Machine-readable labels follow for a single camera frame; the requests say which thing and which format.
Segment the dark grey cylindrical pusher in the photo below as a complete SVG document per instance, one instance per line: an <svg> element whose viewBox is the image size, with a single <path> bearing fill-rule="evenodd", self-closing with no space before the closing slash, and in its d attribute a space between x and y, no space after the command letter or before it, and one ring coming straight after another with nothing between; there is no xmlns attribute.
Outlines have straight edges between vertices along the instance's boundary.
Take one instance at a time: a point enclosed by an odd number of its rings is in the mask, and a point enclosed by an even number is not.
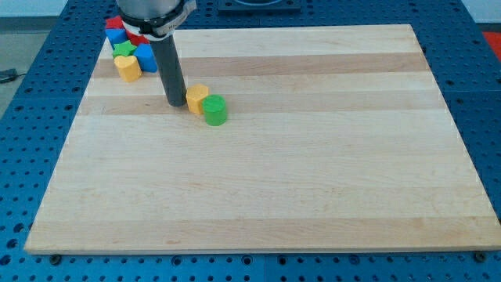
<svg viewBox="0 0 501 282"><path fill-rule="evenodd" d="M174 37L170 35L150 44L168 103L173 107L185 106L186 85Z"/></svg>

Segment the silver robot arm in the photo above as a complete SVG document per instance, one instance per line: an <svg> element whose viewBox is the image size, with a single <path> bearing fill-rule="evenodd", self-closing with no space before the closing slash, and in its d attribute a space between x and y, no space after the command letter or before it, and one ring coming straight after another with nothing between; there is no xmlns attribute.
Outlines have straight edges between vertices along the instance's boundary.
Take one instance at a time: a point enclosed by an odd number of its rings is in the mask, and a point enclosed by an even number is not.
<svg viewBox="0 0 501 282"><path fill-rule="evenodd" d="M168 103L184 106L186 85L174 32L196 10L196 0L117 0L117 7L125 29L150 41Z"/></svg>

